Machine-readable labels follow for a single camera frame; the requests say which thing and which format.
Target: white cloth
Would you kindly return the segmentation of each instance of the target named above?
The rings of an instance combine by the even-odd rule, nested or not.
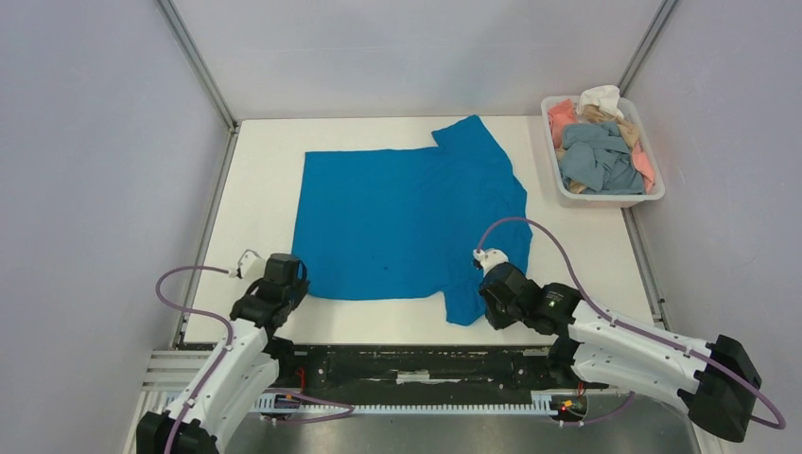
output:
[[[602,112],[623,118],[624,114],[619,110],[619,87],[615,85],[602,85],[601,87],[585,90],[579,98],[577,104],[577,114],[581,114],[584,106],[598,106]]]

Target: pink cloth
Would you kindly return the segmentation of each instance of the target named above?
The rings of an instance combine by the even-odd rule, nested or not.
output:
[[[563,128],[576,122],[574,103],[570,99],[566,99],[549,109],[549,127],[551,128],[551,140],[554,141],[555,148],[563,145]]]
[[[632,165],[643,175],[643,185],[646,188],[646,194],[649,194],[654,186],[654,167],[652,167],[646,151],[640,147],[640,141],[632,148]]]

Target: gray-blue cloth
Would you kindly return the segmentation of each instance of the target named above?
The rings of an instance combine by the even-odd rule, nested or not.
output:
[[[615,121],[576,123],[563,129],[566,155],[560,161],[563,184],[587,186],[583,194],[643,194],[643,176],[632,164],[632,151]]]

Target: blue fabric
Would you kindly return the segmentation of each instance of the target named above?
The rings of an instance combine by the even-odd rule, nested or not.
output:
[[[563,184],[585,184],[583,194],[643,194],[643,177],[615,121],[577,123],[563,129],[566,155],[560,161]]]
[[[437,147],[306,154],[292,253],[309,294],[340,300],[445,293],[446,319],[484,314],[472,251],[490,224],[526,215],[526,191],[477,116],[432,133]],[[532,231],[500,225],[484,248],[526,271]]]

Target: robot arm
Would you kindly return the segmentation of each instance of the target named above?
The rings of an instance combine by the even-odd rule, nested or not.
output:
[[[147,413],[136,429],[138,454],[163,454],[176,415],[189,410],[180,422],[173,453],[224,452],[234,431],[253,402],[279,376],[283,358],[292,355],[292,342],[275,338],[306,296],[306,268],[298,258],[275,253],[265,261],[251,257],[249,272],[264,270],[231,312],[233,342],[223,337],[209,359],[181,395],[161,414]],[[207,372],[214,369],[208,379]],[[193,391],[200,386],[195,398]]]
[[[720,438],[743,441],[756,398],[735,380],[689,355],[692,349],[713,358],[759,389],[760,376],[736,340],[719,336],[709,343],[680,336],[601,306],[612,318],[608,321],[575,288],[556,283],[540,287],[501,251],[478,251],[474,256],[484,271],[479,294],[487,304],[488,322],[495,329],[522,322],[540,334],[556,334],[558,339],[549,351],[549,372],[560,382],[603,383],[649,395],[687,413],[697,426]],[[641,336],[617,322],[652,338],[682,344],[686,350]]]

